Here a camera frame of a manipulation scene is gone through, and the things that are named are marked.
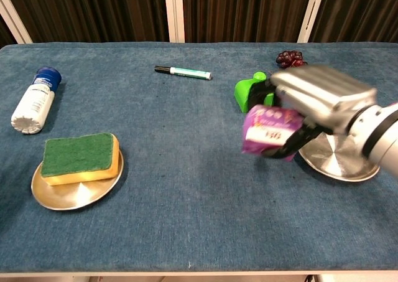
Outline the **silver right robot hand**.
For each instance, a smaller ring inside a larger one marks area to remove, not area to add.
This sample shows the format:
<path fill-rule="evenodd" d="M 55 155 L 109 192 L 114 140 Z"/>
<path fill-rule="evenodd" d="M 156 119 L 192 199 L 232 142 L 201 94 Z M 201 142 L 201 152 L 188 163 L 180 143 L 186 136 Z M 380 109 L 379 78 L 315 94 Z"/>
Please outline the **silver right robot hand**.
<path fill-rule="evenodd" d="M 262 157 L 287 158 L 320 133 L 347 134 L 356 116 L 376 104 L 377 90 L 324 65 L 305 65 L 280 70 L 249 89 L 248 107 L 274 94 L 280 106 L 288 103 L 303 116 L 301 127 L 283 146 L 264 149 Z"/>

